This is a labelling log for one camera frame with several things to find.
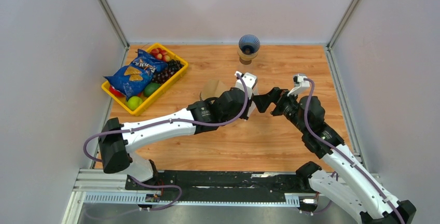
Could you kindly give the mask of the brown paper coffee filter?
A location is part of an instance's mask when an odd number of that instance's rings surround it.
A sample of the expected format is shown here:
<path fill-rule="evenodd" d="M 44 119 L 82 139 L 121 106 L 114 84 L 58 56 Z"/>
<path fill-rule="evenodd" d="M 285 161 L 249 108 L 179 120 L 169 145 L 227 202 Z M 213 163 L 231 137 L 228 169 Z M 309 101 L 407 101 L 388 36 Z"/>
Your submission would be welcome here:
<path fill-rule="evenodd" d="M 211 97 L 220 97 L 224 91 L 228 91 L 230 88 L 226 86 L 222 81 L 218 79 L 210 79 L 203 86 L 201 92 L 203 92 L 206 99 Z"/>

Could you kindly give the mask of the white paper coffee filter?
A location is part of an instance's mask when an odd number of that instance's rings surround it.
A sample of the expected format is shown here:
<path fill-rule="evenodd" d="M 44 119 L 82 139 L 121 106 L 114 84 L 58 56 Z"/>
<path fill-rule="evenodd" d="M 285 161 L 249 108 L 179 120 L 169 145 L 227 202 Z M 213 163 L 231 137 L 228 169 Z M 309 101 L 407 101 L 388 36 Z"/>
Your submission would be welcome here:
<path fill-rule="evenodd" d="M 248 120 L 252 112 L 256 109 L 256 105 L 254 103 L 254 96 L 258 95 L 258 93 L 252 93 L 249 96 L 249 99 L 247 101 L 246 110 L 244 112 L 244 119 Z"/>

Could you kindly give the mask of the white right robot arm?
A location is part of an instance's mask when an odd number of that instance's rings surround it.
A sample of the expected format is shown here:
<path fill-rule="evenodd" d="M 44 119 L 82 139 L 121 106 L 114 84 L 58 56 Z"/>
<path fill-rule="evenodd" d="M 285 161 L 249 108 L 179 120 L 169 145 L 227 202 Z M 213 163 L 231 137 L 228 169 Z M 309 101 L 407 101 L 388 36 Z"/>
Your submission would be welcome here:
<path fill-rule="evenodd" d="M 327 196 L 357 223 L 411 223 L 416 207 L 409 200 L 399 200 L 386 190 L 354 157 L 341 136 L 325 121 L 325 110 L 317 96 L 300 100 L 288 90 L 274 87 L 253 97 L 260 113 L 275 104 L 273 116 L 284 116 L 302 133 L 302 141 L 310 152 L 329 165 L 344 183 L 331 178 L 310 161 L 296 174 L 297 187 L 314 190 Z"/>

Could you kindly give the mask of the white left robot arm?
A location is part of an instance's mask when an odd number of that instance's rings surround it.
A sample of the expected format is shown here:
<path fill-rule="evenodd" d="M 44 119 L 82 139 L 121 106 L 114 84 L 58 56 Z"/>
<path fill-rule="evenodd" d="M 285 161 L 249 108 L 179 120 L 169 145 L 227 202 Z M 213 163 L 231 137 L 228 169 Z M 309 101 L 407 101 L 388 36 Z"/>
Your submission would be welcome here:
<path fill-rule="evenodd" d="M 232 87 L 220 97 L 194 102 L 167 116 L 126 123 L 108 120 L 98 141 L 103 171 L 114 174 L 128 169 L 134 165 L 134 152 L 148 144 L 215 131 L 238 118 L 247 119 L 252 95 L 249 87 Z"/>

